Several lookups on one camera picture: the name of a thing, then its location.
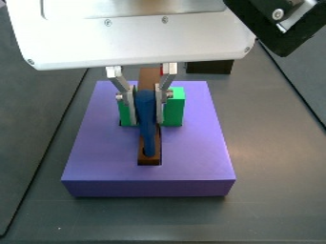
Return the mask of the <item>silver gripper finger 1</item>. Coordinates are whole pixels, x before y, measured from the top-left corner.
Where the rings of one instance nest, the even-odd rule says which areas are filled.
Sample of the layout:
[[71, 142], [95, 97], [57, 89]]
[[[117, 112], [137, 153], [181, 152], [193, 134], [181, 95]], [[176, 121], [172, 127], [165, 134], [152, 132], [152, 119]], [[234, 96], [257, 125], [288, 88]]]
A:
[[114, 86], [117, 87], [117, 89], [122, 95], [122, 101], [124, 101], [125, 105], [129, 107], [130, 122], [132, 122], [132, 125], [136, 126], [138, 123], [136, 102], [134, 102], [136, 86], [130, 85], [128, 80], [125, 79], [122, 66], [108, 67], [106, 74], [108, 74], [109, 80], [113, 82]]
[[177, 77], [178, 63], [164, 63], [165, 74], [161, 76], [160, 82], [156, 84], [156, 104], [157, 104], [157, 122], [164, 123], [164, 104], [174, 95], [170, 91], [172, 84]]

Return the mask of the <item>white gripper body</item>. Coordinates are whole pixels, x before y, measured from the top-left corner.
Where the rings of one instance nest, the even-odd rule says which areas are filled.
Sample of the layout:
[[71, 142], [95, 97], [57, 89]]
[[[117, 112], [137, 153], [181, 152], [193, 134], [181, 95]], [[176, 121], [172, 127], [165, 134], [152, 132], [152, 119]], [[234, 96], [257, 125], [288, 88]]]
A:
[[224, 0], [7, 0], [39, 71], [241, 59], [256, 35]]

